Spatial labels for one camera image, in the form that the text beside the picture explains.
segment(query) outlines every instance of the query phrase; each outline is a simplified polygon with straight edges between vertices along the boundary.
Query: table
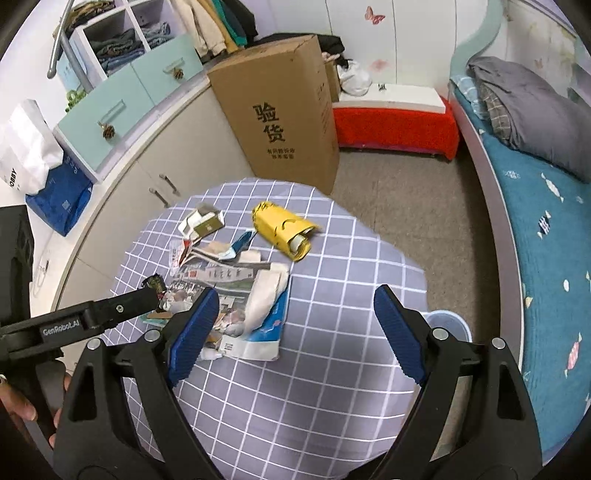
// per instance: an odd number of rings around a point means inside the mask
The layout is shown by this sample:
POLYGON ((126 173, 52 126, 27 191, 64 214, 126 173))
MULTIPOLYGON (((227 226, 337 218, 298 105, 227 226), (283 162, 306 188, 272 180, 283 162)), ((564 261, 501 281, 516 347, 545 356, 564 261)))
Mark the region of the table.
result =
MULTIPOLYGON (((175 388, 195 435, 226 480, 343 478, 392 445, 413 399, 373 313, 387 283, 407 308, 427 311, 421 268, 316 189, 244 179, 209 189, 152 220, 126 252, 113 294, 143 278, 167 279, 168 242, 200 202, 224 210, 226 226, 208 237, 230 242, 252 227, 252 208, 270 200, 322 227, 310 253, 292 264, 257 235, 263 260, 291 264, 291 290, 280 358, 224 357, 198 362, 175 388)), ((108 345, 137 340, 148 326, 134 319, 104 334, 108 345)), ((143 447, 161 458, 137 385, 125 379, 143 447)))

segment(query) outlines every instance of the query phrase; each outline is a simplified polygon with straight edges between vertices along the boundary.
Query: white plastic bag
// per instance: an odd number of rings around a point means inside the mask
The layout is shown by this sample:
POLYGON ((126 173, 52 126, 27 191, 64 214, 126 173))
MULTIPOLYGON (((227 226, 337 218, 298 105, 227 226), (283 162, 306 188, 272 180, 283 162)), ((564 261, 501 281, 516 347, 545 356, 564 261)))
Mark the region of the white plastic bag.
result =
POLYGON ((21 102, 0 125, 0 177, 15 190, 39 193, 63 155, 34 100, 21 102))
POLYGON ((369 72, 359 65, 358 62, 349 60, 349 68, 337 66, 339 81, 342 89, 349 95, 361 97, 369 91, 372 84, 369 72))

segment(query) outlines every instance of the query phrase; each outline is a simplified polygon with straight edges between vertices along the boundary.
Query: gray carpet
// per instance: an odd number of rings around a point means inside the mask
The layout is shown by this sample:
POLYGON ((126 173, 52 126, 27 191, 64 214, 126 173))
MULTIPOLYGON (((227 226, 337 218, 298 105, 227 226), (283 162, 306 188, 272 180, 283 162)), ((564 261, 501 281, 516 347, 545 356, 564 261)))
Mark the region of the gray carpet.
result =
MULTIPOLYGON (((341 152, 331 197, 421 265, 430 310, 452 310, 475 342, 499 335, 499 280, 484 195, 462 145, 451 163, 424 155, 341 152)), ((436 456, 459 431, 470 380, 458 382, 436 456)), ((361 478, 367 471, 359 472, 361 478)))

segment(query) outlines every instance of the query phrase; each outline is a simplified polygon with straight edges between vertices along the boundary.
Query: yellow cylinder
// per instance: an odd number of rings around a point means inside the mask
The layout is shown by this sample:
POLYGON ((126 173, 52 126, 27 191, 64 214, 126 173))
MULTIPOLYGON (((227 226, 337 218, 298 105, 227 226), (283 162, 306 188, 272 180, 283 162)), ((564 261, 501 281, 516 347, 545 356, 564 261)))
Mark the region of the yellow cylinder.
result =
POLYGON ((256 231, 294 262, 310 251, 308 236, 320 228, 273 202, 261 202, 252 210, 256 231))

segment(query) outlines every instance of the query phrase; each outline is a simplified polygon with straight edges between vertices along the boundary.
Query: plastic bag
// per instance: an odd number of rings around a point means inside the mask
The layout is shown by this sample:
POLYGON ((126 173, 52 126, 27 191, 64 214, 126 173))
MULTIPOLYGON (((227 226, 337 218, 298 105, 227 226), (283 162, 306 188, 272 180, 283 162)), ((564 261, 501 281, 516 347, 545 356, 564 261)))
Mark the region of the plastic bag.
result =
POLYGON ((49 171, 47 184, 37 195, 27 195, 26 203, 47 225, 66 236, 84 211, 92 193, 92 182, 68 157, 49 171))
POLYGON ((21 102, 0 126, 0 177, 16 190, 39 193, 63 155, 34 100, 21 102))
POLYGON ((349 95, 361 97, 369 91, 372 84, 369 72, 359 65, 358 62, 349 60, 349 68, 337 66, 339 81, 343 90, 349 95))

